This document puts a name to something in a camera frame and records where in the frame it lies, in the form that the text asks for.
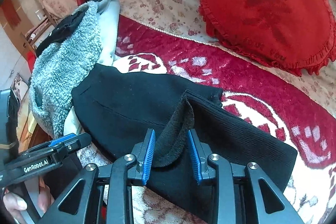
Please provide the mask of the person's left hand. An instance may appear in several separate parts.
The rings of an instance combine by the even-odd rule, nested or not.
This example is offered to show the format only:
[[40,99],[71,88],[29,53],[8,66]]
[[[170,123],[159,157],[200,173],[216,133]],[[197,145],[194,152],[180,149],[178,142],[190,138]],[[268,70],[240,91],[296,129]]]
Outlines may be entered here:
[[[39,177],[38,206],[45,213],[54,201],[50,188],[45,184],[43,178]],[[27,203],[22,197],[5,190],[3,203],[5,204],[6,210],[15,219],[15,223],[26,223],[21,212],[27,209]]]

